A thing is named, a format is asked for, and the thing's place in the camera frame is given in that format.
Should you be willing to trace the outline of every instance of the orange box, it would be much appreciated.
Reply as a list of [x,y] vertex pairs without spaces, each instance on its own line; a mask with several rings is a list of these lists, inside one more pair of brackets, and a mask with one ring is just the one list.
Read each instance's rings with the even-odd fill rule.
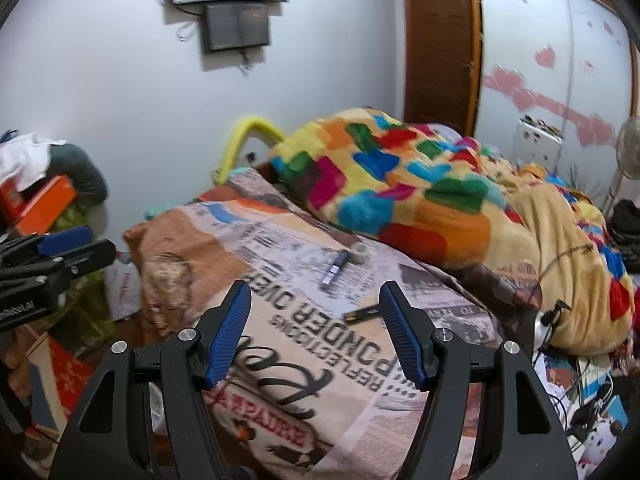
[[25,207],[27,207],[27,203],[15,188],[15,182],[12,178],[8,178],[0,184],[0,212],[8,224],[13,224],[16,219],[20,218]]
[[55,176],[29,200],[15,230],[20,236],[49,232],[53,223],[76,196],[76,190],[66,175]]

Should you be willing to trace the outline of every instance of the wooden door frame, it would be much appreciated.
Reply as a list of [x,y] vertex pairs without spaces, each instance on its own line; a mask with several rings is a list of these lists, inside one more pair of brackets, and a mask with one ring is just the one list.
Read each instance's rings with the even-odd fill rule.
[[473,137],[478,113],[478,97],[482,75],[482,9],[481,0],[471,0],[472,52],[471,52],[471,88],[469,107],[466,112],[465,137]]
[[409,40],[413,37],[414,32],[412,31],[411,26],[411,0],[404,0],[404,117],[403,120],[407,117],[407,110],[409,108],[409,81],[412,78],[409,77],[411,74],[412,66],[412,57],[409,56]]
[[629,37],[629,50],[631,51],[631,117],[638,114],[638,49]]

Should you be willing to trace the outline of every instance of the tape roll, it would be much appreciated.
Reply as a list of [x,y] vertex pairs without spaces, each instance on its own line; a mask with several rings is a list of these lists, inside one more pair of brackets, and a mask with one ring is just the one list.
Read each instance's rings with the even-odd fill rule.
[[369,248],[362,242],[353,244],[351,249],[351,261],[354,264],[365,264],[369,259]]

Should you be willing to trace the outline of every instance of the plastic bag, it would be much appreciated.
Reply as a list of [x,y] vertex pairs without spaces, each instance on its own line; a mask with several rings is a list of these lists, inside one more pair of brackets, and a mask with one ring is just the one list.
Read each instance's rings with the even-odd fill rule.
[[140,274],[127,253],[118,253],[115,261],[104,269],[104,288],[114,321],[140,310]]

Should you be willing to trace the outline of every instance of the yellow pipe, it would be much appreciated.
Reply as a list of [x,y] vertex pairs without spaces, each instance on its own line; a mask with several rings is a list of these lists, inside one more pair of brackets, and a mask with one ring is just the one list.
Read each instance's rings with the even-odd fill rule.
[[231,133],[231,139],[229,139],[225,155],[222,158],[220,174],[218,175],[216,182],[217,184],[223,184],[229,178],[229,173],[231,173],[231,170],[234,168],[236,158],[238,158],[238,153],[242,148],[244,139],[251,130],[259,130],[265,135],[273,138],[276,142],[282,142],[285,139],[285,134],[269,121],[258,116],[245,117],[236,124],[236,127]]

